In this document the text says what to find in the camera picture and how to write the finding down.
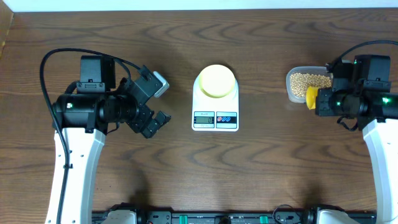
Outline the yellow measuring scoop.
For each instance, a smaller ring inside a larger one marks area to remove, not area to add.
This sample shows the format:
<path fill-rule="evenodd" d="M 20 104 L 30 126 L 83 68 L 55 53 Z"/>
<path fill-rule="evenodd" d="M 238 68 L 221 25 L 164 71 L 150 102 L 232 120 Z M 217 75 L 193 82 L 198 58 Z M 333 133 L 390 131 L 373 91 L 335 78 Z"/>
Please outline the yellow measuring scoop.
<path fill-rule="evenodd" d="M 307 88 L 307 92 L 305 95 L 305 100 L 307 104 L 307 108 L 310 110 L 314 110 L 316 108 L 316 98 L 318 96 L 319 87 L 310 86 Z"/>

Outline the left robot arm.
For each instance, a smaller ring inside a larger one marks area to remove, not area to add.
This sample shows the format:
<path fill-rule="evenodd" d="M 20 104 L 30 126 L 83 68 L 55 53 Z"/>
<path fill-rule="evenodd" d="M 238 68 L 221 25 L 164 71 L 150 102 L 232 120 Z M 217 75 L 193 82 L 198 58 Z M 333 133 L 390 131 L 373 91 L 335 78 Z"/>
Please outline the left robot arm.
<path fill-rule="evenodd" d="M 126 77 L 117 85 L 117 63 L 126 66 L 110 56 L 82 56 L 80 79 L 50 105 L 56 158 L 47 223 L 91 223 L 96 169 L 109 124 L 126 123 L 149 139 L 171 119 L 146 106 L 169 88 L 166 79 L 142 67 L 137 80 Z"/>

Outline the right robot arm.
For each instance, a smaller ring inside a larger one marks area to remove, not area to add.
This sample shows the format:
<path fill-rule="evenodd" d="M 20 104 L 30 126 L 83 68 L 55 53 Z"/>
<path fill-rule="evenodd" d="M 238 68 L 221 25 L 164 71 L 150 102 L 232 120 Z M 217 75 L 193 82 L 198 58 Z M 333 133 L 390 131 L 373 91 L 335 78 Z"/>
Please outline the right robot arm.
<path fill-rule="evenodd" d="M 353 62 L 338 59 L 326 66 L 332 86 L 319 89 L 318 116 L 355 119 L 351 131 L 361 131 L 369 151 L 376 189 L 376 223 L 397 223 L 397 94 L 391 93 L 391 59 L 357 55 Z"/>

